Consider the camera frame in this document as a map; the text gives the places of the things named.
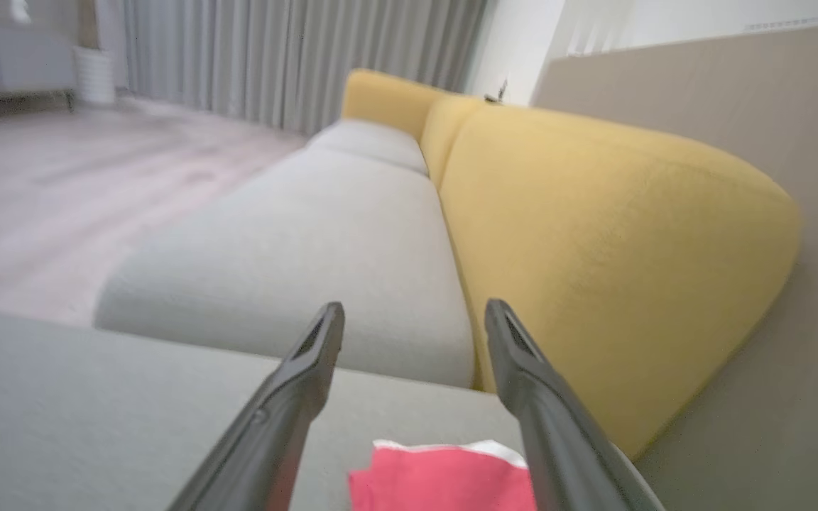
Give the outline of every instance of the white vase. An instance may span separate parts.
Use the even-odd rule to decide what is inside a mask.
[[[78,101],[88,104],[116,103],[113,59],[108,52],[75,46]]]

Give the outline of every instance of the red cloth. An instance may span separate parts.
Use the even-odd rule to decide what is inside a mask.
[[[349,492],[353,511],[536,509],[522,456],[491,441],[420,447],[378,441],[370,468],[350,473]]]

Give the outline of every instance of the yellow cushion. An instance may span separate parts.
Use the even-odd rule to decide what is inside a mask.
[[[475,110],[486,106],[484,100],[471,96],[445,96],[435,101],[428,111],[425,132],[419,143],[425,164],[428,166],[428,177],[435,187],[441,187],[444,168],[450,158],[450,149],[465,121]]]
[[[440,193],[481,385],[500,297],[630,457],[741,345],[799,243],[795,203],[745,162],[570,114],[476,110]]]
[[[446,91],[383,72],[355,69],[347,79],[343,119],[363,119],[392,126],[422,140],[428,109]]]

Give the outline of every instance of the curtain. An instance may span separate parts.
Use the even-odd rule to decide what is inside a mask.
[[[458,90],[485,0],[126,0],[129,88],[311,136],[355,67]]]

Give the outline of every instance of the floor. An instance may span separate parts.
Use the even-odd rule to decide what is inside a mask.
[[[0,311],[88,326],[113,268],[150,232],[304,139],[169,104],[0,105]]]

